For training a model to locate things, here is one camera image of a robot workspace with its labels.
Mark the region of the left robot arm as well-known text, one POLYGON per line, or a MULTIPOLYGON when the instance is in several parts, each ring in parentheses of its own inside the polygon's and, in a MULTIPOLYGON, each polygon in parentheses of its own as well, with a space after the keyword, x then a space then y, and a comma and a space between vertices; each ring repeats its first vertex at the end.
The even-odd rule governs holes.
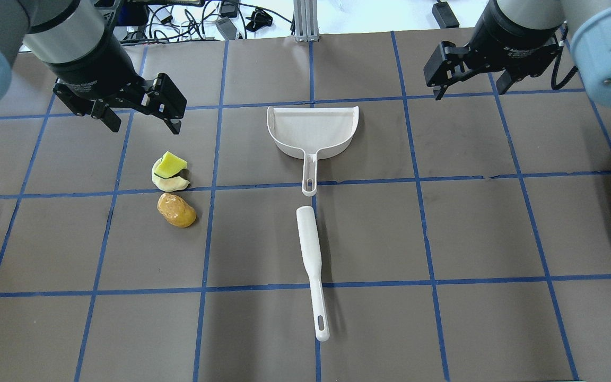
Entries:
POLYGON ((56 75, 53 93, 73 114, 118 132, 116 109, 131 109, 180 133, 185 96, 166 73, 152 80, 138 75, 91 1, 0 1, 0 101, 21 46, 56 75))

